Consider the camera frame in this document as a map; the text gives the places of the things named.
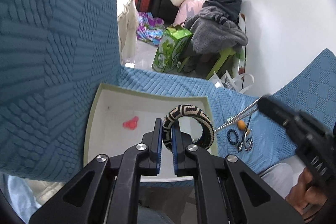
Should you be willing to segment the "person right hand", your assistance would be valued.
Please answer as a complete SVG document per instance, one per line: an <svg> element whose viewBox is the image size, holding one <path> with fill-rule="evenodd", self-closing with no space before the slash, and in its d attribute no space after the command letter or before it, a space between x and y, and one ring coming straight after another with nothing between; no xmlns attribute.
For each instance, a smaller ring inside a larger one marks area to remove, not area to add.
<svg viewBox="0 0 336 224"><path fill-rule="evenodd" d="M327 201L324 193L314 186L308 187L312 182L313 176L307 168L304 168L298 177L297 184L291 188L285 200L301 214L307 222L320 211Z"/></svg>

